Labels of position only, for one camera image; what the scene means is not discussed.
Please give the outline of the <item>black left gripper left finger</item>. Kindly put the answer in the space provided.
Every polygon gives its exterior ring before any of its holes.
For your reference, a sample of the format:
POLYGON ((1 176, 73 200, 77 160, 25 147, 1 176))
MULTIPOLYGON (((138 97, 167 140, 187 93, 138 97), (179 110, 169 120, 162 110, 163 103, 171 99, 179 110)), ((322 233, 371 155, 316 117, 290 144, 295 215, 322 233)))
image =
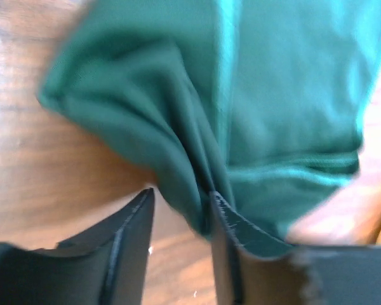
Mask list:
POLYGON ((0 242, 0 304, 141 304, 153 189, 54 249, 0 242))

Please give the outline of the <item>green cloth napkin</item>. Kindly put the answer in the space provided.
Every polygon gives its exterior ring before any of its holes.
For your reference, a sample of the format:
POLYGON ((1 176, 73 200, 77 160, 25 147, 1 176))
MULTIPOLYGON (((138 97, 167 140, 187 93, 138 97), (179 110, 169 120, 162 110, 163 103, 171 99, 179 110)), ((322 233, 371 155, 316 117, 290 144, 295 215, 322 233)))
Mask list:
POLYGON ((199 234, 218 192, 277 257, 358 172, 380 65, 381 1, 95 1, 37 97, 152 170, 199 234))

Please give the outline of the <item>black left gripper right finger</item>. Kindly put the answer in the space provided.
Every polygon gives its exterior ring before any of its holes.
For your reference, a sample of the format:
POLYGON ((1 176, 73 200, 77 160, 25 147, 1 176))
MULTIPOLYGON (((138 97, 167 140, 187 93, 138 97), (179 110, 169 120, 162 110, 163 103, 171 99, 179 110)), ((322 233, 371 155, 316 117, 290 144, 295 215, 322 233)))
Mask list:
POLYGON ((381 246, 290 245, 210 195, 219 304, 381 304, 381 246))

